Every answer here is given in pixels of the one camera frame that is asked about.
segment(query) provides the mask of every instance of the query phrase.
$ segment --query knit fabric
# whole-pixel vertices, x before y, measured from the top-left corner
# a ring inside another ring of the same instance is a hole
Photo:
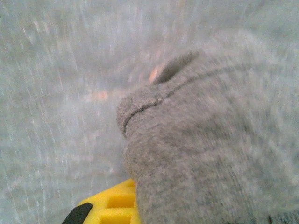
[[[291,50],[221,33],[121,101],[144,224],[299,224],[297,65]]]

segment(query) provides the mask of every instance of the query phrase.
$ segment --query yellow object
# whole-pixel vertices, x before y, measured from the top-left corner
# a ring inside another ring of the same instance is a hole
[[[140,224],[135,185],[126,180],[83,201],[93,206],[83,224]]]

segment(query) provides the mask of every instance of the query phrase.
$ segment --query black plastic piece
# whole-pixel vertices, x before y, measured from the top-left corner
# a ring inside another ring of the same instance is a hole
[[[92,204],[85,203],[74,208],[65,218],[62,224],[83,224],[92,207]]]

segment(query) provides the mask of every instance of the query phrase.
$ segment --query blurry background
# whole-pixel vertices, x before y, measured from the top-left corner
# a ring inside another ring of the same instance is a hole
[[[1,0],[0,224],[62,223],[127,179],[117,104],[178,49],[231,27],[297,47],[280,2]]]

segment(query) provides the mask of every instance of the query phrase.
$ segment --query gray sock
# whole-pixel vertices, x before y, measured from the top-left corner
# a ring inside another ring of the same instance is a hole
[[[222,33],[124,98],[124,163],[144,224],[299,223],[291,50]]]

